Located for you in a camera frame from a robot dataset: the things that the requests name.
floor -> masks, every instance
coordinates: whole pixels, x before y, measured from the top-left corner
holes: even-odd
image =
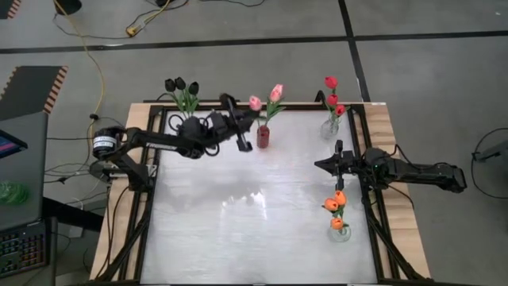
[[[345,11],[339,3],[347,6],[350,26],[344,25]],[[87,0],[73,19],[83,33],[123,37],[127,24],[152,8],[141,0]],[[80,40],[53,25],[54,12],[50,0],[22,0],[14,19],[0,21],[0,82],[7,81],[18,65],[67,65],[69,72],[50,117],[48,135],[83,137],[88,114],[100,97],[99,77],[83,52],[69,52],[69,47],[80,46]],[[64,18],[56,22],[72,31]],[[466,172],[470,186],[460,195],[410,186],[432,277],[504,285],[508,280],[508,202],[477,191],[469,164],[478,140],[508,125],[506,30],[505,1],[267,0],[247,8],[190,0],[178,10],[161,14],[133,39],[87,39],[87,44],[99,50],[92,54],[106,79],[100,115],[121,122],[131,103],[157,98],[164,92],[164,80],[178,76],[199,81],[204,99],[228,92],[246,100],[284,83],[287,100],[310,101],[323,88],[322,79],[335,75],[341,100],[387,102],[395,136],[406,155],[414,162],[456,164]],[[481,33],[486,31],[502,32]],[[431,39],[369,37],[423,33],[449,34]],[[353,35],[359,36],[358,41],[351,41]],[[242,39],[253,39],[254,44],[227,41]],[[497,134],[484,146],[507,137]],[[85,141],[49,141],[47,167],[83,162],[86,145]],[[502,158],[496,158],[475,168],[485,191],[508,196],[504,165]],[[90,194],[95,182],[80,176],[65,185],[48,184],[44,193],[70,202]],[[93,194],[105,188],[99,184]],[[103,206],[103,196],[96,199],[86,207]],[[60,232],[68,234],[68,226],[61,226]],[[83,253],[88,249],[85,261],[90,264],[97,237],[85,232],[83,238],[73,239],[60,259],[58,284],[87,278]],[[59,245],[64,249],[66,242]],[[6,282],[18,285],[25,280]]]

tulip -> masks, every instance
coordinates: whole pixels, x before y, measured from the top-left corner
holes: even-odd
[[[326,103],[328,103],[329,106],[335,106],[338,101],[339,97],[337,95],[329,95],[326,99]]]
[[[335,201],[335,199],[326,199],[325,209],[328,211],[336,211],[339,209],[339,204]]]
[[[339,84],[339,82],[337,81],[337,79],[335,77],[333,77],[333,76],[325,77],[325,85],[329,89],[336,89],[338,84]]]
[[[335,191],[335,201],[339,204],[339,206],[344,206],[348,199],[343,191]]]
[[[199,83],[193,82],[189,86],[189,93],[191,95],[198,95],[199,92]]]
[[[271,93],[270,93],[270,101],[271,102],[278,102],[280,100],[280,98],[282,98],[283,87],[284,86],[282,84],[275,85],[275,87],[273,88],[273,91],[271,91]]]
[[[330,221],[330,227],[334,230],[342,230],[342,227],[344,227],[344,222],[342,221],[342,218],[332,218]]]
[[[335,108],[335,115],[336,116],[341,116],[342,114],[344,114],[344,112],[346,112],[346,107],[343,105],[338,105]]]
[[[183,79],[181,77],[179,77],[178,79],[175,79],[175,83],[176,83],[176,88],[180,89],[181,91],[183,91],[185,89],[185,87],[187,86],[185,84],[185,81],[183,81]]]
[[[166,87],[167,92],[174,92],[176,90],[176,84],[173,79],[166,79],[164,81],[164,86]]]
[[[257,96],[252,95],[248,100],[248,106],[254,111],[260,111],[261,100]]]

orange tulip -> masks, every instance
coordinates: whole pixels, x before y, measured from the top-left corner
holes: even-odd
[[[339,206],[344,206],[346,202],[348,202],[348,199],[343,191],[335,191],[335,201],[339,204]]]
[[[336,211],[339,208],[339,204],[335,201],[335,199],[326,199],[325,200],[325,209],[328,211]]]
[[[342,230],[342,227],[344,227],[344,222],[342,221],[342,218],[332,218],[330,221],[330,227],[334,230]]]

glass vase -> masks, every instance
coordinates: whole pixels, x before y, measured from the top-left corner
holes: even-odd
[[[257,129],[257,147],[260,149],[265,149],[270,144],[270,129],[268,126],[260,126]]]
[[[328,120],[321,124],[321,137],[323,139],[329,140],[337,135],[339,132],[339,118],[331,114]]]
[[[351,238],[351,228],[344,226],[340,230],[329,228],[329,236],[335,242],[346,242]]]

monitor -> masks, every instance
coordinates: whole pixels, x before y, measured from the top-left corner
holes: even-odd
[[[0,159],[27,149],[23,141],[0,130]]]

